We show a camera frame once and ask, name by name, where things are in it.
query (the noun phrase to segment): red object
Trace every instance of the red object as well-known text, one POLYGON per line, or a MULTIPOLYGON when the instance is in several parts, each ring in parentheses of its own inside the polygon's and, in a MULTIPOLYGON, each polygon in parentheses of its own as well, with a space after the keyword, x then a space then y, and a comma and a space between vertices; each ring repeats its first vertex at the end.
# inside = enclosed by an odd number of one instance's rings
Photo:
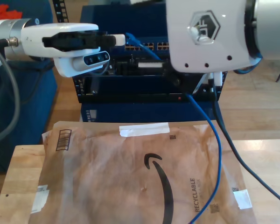
POLYGON ((0 5, 0 20, 14 20, 14 19, 21 19, 23 13, 18 12, 16 10, 7 11, 8 5, 0 5))

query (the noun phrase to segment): amazon smile logo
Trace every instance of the amazon smile logo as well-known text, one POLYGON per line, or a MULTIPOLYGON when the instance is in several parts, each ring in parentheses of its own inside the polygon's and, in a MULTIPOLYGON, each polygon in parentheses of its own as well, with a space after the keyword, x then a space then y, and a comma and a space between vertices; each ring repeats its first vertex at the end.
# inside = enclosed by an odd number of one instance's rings
MULTIPOLYGON (((148 153, 144 156, 144 164, 147 167, 147 169, 150 169, 149 166, 149 158, 155 158, 158 160, 162 160, 162 157, 160 157, 157 154, 154 153, 148 153)), ((162 169, 162 167, 156 162, 153 161, 154 167, 156 168, 159 177, 162 182, 163 192, 164 192, 164 217, 163 217, 163 224, 171 224, 172 223, 172 217, 173 217, 173 194, 172 189, 169 183, 169 180, 162 169)))

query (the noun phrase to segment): hexagon logo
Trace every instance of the hexagon logo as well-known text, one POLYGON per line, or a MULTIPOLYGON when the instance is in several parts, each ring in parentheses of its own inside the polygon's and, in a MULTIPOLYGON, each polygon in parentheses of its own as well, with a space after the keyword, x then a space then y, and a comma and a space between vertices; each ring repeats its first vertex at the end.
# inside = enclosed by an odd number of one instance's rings
POLYGON ((212 11, 196 12, 188 26, 194 43, 196 45, 212 44, 221 26, 212 11))

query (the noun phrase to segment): white tape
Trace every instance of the white tape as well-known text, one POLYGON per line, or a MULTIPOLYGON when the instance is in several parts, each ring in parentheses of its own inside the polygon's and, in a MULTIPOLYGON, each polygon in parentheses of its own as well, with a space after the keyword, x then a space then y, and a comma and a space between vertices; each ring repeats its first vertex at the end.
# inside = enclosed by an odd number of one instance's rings
POLYGON ((47 187, 48 185, 42 185, 37 187, 37 192, 33 202, 31 214, 41 211, 42 208, 45 206, 49 196, 49 190, 47 190, 47 187))
POLYGON ((134 137, 151 134, 169 133, 168 123, 148 124, 148 125, 129 125, 119 127, 120 136, 134 137))
POLYGON ((138 68, 162 68, 163 62, 139 62, 138 68))
POLYGON ((252 208, 251 200, 249 197, 248 190, 240 190, 233 192, 235 199, 238 202, 239 209, 249 209, 252 208))

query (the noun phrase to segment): amazon padded mailer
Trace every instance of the amazon padded mailer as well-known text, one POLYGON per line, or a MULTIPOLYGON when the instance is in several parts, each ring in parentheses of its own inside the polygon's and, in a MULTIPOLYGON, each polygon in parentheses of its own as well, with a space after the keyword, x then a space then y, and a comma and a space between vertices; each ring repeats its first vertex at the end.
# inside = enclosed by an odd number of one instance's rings
MULTIPOLYGON (((126 138, 118 124, 63 122, 44 144, 39 185, 49 197, 31 224, 186 224, 216 184, 218 145, 207 125, 126 138)), ((246 189, 239 163, 222 144, 218 193, 195 224, 254 224, 233 194, 246 189)))

